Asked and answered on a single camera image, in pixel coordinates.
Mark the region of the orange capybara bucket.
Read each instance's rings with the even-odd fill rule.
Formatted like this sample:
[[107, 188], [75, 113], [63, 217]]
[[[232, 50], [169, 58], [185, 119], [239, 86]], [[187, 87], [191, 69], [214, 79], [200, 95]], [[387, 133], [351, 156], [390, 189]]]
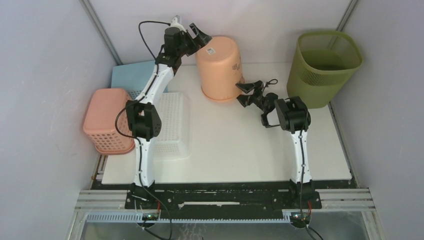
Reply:
[[244, 83], [239, 46], [227, 36], [214, 36], [195, 54], [202, 93], [215, 102], [228, 102], [241, 94]]

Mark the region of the blue plastic basket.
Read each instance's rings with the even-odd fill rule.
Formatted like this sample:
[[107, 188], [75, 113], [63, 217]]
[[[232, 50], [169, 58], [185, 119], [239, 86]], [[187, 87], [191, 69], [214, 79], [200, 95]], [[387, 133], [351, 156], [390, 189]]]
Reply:
[[159, 78], [155, 61], [117, 65], [112, 68], [111, 89], [123, 89], [132, 100], [148, 89], [152, 76]]

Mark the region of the green mesh waste bin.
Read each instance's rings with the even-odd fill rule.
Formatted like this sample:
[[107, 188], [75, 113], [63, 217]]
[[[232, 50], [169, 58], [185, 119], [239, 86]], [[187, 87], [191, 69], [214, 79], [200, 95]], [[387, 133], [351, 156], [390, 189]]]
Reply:
[[309, 109], [323, 108], [361, 67], [363, 57], [353, 38], [336, 30], [301, 34], [286, 84], [290, 98]]

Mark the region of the clear white plastic tray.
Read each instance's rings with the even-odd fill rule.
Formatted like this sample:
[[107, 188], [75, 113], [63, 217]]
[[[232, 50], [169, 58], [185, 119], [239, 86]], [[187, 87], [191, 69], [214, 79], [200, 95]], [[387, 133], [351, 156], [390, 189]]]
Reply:
[[191, 154], [191, 103], [182, 92], [162, 94], [156, 105], [161, 131], [154, 144], [156, 161], [176, 161]]

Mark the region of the pink plastic basket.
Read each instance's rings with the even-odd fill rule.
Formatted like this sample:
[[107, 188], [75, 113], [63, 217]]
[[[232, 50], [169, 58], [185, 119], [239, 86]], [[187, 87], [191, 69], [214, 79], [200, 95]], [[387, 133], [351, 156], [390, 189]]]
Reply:
[[123, 88], [96, 90], [90, 100], [83, 131], [102, 155], [127, 154], [135, 147], [129, 137], [126, 112], [120, 111], [131, 100]]

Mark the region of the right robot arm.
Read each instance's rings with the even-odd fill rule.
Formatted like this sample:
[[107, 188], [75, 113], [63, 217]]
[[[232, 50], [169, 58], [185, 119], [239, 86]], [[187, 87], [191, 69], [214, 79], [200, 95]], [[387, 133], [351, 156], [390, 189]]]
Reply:
[[299, 96], [280, 98], [273, 92], [264, 93], [267, 87], [277, 83], [277, 79], [267, 82], [238, 82], [235, 86], [242, 94], [236, 99], [244, 108], [255, 105], [262, 111], [260, 119], [263, 127], [280, 127], [290, 137], [289, 146], [293, 150], [294, 167], [290, 179], [289, 203], [295, 208], [302, 208], [315, 192], [307, 153], [311, 115]]

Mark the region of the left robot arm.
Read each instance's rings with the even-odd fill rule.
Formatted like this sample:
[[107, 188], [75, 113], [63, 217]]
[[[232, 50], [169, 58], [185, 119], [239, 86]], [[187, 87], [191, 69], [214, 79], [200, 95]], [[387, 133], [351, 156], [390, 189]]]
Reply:
[[142, 92], [125, 105], [128, 128], [135, 143], [135, 174], [131, 195], [138, 204], [149, 209], [157, 196], [151, 187], [155, 182], [153, 173], [153, 150], [156, 137], [162, 129], [162, 121], [156, 109], [168, 83], [182, 64], [183, 56], [191, 56], [205, 47], [212, 37], [201, 31], [194, 23], [189, 25], [194, 36], [175, 17], [164, 31], [164, 43], [153, 57], [152, 75]]

